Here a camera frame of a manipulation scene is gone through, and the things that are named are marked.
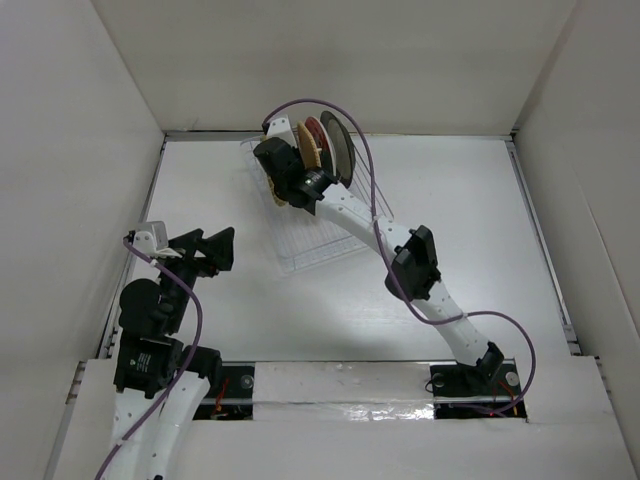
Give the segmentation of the square bamboo tray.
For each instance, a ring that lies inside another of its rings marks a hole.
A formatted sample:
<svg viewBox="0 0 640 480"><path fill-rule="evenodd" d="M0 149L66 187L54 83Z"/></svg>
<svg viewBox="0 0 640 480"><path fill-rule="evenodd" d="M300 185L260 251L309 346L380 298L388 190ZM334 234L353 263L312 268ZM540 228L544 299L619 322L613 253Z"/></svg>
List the square bamboo tray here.
<svg viewBox="0 0 640 480"><path fill-rule="evenodd" d="M302 123L297 123L298 149L306 169L321 166L320 154L310 130Z"/></svg>
<svg viewBox="0 0 640 480"><path fill-rule="evenodd" d="M256 147L257 152L255 153L255 157L258 159L266 174L272 198L278 207L283 207L287 204L286 200L283 200L278 196L278 193L276 192L276 185L272 178L272 174L279 171L274 160L274 154L283 146L287 146L287 143L281 138L262 135L260 137L260 143Z"/></svg>

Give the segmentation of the red teal floral plate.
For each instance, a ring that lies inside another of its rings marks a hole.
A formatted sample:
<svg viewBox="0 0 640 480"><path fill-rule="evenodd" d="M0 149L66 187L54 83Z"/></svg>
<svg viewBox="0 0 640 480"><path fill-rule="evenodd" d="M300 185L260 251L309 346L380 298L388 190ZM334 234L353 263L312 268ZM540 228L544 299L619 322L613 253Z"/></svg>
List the red teal floral plate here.
<svg viewBox="0 0 640 480"><path fill-rule="evenodd" d="M304 122L305 127L311 133L313 140L316 144L317 151L320 157L320 163L324 170L331 174L335 173L335 152L333 144L329 138L329 135L321 123L321 121L314 116L308 117Z"/></svg>

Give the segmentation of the brown rimmed cream plate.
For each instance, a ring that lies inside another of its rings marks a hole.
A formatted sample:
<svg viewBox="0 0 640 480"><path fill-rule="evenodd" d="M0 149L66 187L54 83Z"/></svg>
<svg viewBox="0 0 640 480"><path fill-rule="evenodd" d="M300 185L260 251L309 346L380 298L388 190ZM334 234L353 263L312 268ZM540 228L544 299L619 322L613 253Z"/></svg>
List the brown rimmed cream plate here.
<svg viewBox="0 0 640 480"><path fill-rule="evenodd" d="M320 116L334 148L335 176L346 188L351 186L355 170L355 147L344 124L331 112L325 110Z"/></svg>

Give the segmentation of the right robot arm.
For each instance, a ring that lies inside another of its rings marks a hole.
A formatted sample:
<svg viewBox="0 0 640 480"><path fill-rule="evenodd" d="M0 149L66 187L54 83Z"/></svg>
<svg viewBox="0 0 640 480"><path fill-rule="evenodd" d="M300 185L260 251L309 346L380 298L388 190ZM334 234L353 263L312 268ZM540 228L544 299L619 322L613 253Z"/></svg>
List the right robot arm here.
<svg viewBox="0 0 640 480"><path fill-rule="evenodd" d="M388 291L421 313L423 322L436 328L453 353L456 366L441 376L443 383L456 388L457 397L486 395L498 381L504 355L450 296L438 269L431 230L411 229L374 215L371 206L324 169L305 167L299 150L280 138L262 141L253 154L277 198L344 229L380 255L388 268Z"/></svg>

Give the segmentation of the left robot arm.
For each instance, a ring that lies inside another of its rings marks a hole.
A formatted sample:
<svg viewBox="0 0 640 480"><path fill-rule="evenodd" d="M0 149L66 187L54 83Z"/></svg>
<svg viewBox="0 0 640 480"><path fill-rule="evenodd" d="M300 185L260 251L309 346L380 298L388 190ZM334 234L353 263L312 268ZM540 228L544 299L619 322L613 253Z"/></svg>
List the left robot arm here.
<svg viewBox="0 0 640 480"><path fill-rule="evenodd" d="M231 270L235 231L206 237L195 229L170 238L161 221L139 225L123 239L155 279L129 282L119 296L110 449L98 479L171 479L201 401L222 387L219 351L200 344L200 278Z"/></svg>

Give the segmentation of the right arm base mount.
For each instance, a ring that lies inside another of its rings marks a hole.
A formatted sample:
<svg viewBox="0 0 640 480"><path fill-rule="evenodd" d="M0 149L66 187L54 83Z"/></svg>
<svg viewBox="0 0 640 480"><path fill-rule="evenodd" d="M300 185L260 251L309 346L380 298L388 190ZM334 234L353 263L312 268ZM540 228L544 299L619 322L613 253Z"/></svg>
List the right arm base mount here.
<svg viewBox="0 0 640 480"><path fill-rule="evenodd" d="M433 397L436 420L527 417L520 378L513 360L506 360L497 374L483 379L471 368L455 362L429 365L425 391Z"/></svg>

